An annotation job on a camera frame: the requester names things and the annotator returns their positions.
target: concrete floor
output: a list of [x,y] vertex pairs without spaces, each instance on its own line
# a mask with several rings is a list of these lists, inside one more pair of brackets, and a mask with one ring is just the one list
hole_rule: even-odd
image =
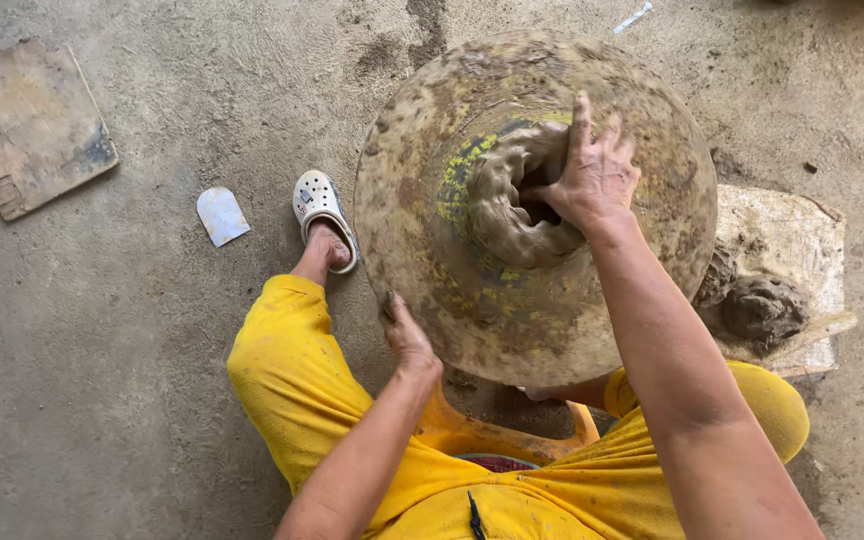
[[[651,64],[719,148],[720,182],[846,214],[860,323],[838,339],[840,370],[798,382],[813,430],[790,471],[830,538],[864,538],[864,6],[653,2],[614,35],[640,0],[0,0],[0,48],[70,44],[122,157],[0,219],[0,538],[268,538],[290,497],[225,356],[263,281],[302,250],[295,178],[321,168],[351,202],[366,132],[410,73],[529,26]],[[221,249],[195,212],[212,186],[252,227]],[[365,273],[328,292],[376,392],[391,359]]]

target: foot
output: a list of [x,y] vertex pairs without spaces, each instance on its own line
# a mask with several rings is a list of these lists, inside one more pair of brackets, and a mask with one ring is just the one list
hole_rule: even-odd
[[319,218],[309,226],[307,249],[318,249],[325,253],[329,268],[342,268],[349,264],[353,256],[349,245],[336,227],[329,218]]

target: potter's wheel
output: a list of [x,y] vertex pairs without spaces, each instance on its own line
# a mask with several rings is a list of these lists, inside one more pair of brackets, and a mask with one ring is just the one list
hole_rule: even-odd
[[[359,161],[355,231],[372,289],[379,298],[397,290],[444,362],[491,381],[550,387],[620,365],[588,245],[510,263],[477,238],[470,218],[469,184],[488,159],[522,130],[555,137],[571,122],[580,89],[592,104],[594,133],[611,112],[625,118],[636,142],[632,163],[642,170],[632,209],[649,247],[691,298],[715,240],[709,148],[655,72],[600,41],[513,30],[448,51],[385,104]],[[546,169],[554,175],[560,159],[532,155],[526,178]],[[568,232],[551,221],[541,227]]]

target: finger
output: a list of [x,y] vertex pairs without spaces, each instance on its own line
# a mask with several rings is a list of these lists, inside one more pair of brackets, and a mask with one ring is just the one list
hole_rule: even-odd
[[593,143],[593,119],[590,113],[589,94],[579,90],[572,105],[572,129],[570,129],[569,149],[589,146]]
[[619,162],[630,162],[632,160],[632,156],[636,154],[636,140],[634,137],[630,135],[626,135],[622,138],[622,142],[619,143],[618,148],[615,149],[615,157]]
[[602,143],[606,150],[615,150],[618,141],[622,139],[622,117],[613,112],[606,120],[606,128],[602,129],[597,142]]
[[385,293],[385,313],[389,318],[396,323],[409,322],[412,320],[412,314],[409,313],[409,307],[394,290]]
[[546,202],[546,197],[548,197],[548,192],[551,189],[550,185],[535,185],[533,187],[527,187],[518,192],[518,202],[520,203],[529,203],[529,202]]

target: yellow pants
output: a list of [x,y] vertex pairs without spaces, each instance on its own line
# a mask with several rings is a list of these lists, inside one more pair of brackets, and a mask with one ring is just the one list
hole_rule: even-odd
[[[335,338],[325,290],[296,276],[269,279],[246,316],[228,373],[293,495],[372,404]],[[799,394],[762,368],[729,362],[783,462],[806,442]],[[365,538],[473,538],[466,495],[487,538],[683,537],[639,402],[622,369],[606,388],[621,418],[604,437],[550,466],[490,472],[409,442]]]

